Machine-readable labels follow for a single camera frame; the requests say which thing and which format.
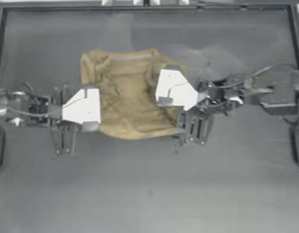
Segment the wrinkled cloth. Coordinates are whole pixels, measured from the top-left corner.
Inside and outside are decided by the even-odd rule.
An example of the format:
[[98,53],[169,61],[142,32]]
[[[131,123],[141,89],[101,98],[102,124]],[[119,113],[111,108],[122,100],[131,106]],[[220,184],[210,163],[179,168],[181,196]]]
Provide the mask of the wrinkled cloth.
[[133,140],[181,133],[181,108],[157,106],[159,72],[169,65],[185,71],[155,49],[126,54],[95,50],[82,55],[82,84],[101,89],[99,130],[110,137]]

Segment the cable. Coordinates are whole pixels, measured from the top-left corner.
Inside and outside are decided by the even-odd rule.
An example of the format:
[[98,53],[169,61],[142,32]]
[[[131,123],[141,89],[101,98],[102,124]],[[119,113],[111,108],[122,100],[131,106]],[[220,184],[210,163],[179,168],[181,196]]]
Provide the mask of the cable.
[[214,86],[216,86],[217,88],[220,88],[220,89],[226,89],[226,88],[232,88],[232,87],[236,87],[236,86],[242,85],[244,82],[245,82],[245,81],[240,81],[240,82],[237,82],[236,84],[230,84],[230,85],[225,85],[225,86],[217,86],[217,85],[214,85]]
[[274,68],[281,67],[281,66],[286,66],[286,67],[291,67],[291,68],[293,68],[293,69],[297,69],[297,67],[296,67],[295,65],[282,63],[282,64],[277,64],[277,65],[265,67],[264,69],[261,69],[261,70],[258,70],[256,73],[253,73],[252,76],[253,76],[253,77],[258,77],[258,76],[261,76],[265,72],[268,72],[268,71],[270,71],[270,70],[273,70]]
[[185,82],[185,83],[182,83],[182,84],[178,84],[178,85],[173,86],[173,87],[170,88],[170,91],[169,91],[169,95],[167,95],[167,97],[170,97],[171,90],[173,90],[175,87],[178,87],[178,86],[184,86],[184,85],[186,85],[186,84],[189,84],[189,81],[186,81],[186,82]]
[[[293,69],[297,69],[297,67],[296,67],[295,65],[292,65],[292,64],[285,64],[285,63],[282,63],[282,64],[276,64],[276,65],[273,65],[273,66],[268,66],[268,67],[265,67],[264,69],[256,71],[256,72],[252,74],[252,77],[256,78],[256,77],[261,76],[262,74],[265,74],[266,72],[269,72],[270,70],[273,70],[274,68],[281,67],[281,66],[286,66],[286,67],[291,67],[291,68],[293,68]],[[245,83],[245,80],[237,82],[236,84],[230,84],[230,85],[225,85],[225,86],[217,86],[217,85],[214,85],[214,86],[216,86],[217,88],[226,89],[226,88],[232,88],[232,87],[240,86],[240,85],[242,85],[244,83]]]
[[81,100],[85,100],[86,98],[81,98],[81,99],[77,99],[77,101],[74,101],[71,104],[68,104],[67,106],[63,106],[62,108],[54,110],[52,112],[50,113],[44,113],[44,114],[35,114],[35,113],[30,113],[30,112],[26,112],[26,111],[20,111],[10,106],[4,107],[4,109],[10,110],[11,112],[14,113],[18,113],[18,114],[22,114],[24,116],[28,116],[28,117],[48,117],[51,115],[54,115],[56,112],[62,111],[64,108],[67,108],[68,106],[71,106],[72,104],[75,104],[78,101]]
[[28,82],[22,81],[20,85],[26,86],[27,89],[30,90],[31,94],[34,95],[34,87]]

